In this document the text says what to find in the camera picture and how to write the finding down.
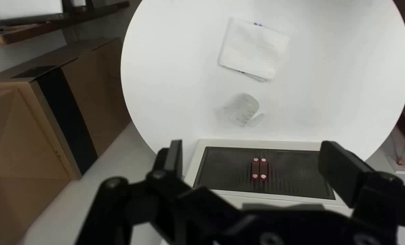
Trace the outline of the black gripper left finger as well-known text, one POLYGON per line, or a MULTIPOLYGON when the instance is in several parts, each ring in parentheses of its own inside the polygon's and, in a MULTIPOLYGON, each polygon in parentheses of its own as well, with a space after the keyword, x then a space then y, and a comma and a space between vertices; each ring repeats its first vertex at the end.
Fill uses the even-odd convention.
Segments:
POLYGON ((158 153, 147 180, 162 197, 173 199, 184 190, 183 168, 183 142, 173 141, 158 153))

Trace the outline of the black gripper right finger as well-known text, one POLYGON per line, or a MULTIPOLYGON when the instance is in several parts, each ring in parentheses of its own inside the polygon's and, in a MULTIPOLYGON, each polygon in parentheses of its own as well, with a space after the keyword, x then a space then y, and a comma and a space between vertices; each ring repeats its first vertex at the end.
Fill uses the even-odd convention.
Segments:
POLYGON ((338 142, 321 144, 319 171, 343 202, 354 209, 366 188, 385 191, 401 187, 403 182, 395 175, 374 171, 358 156, 338 142))

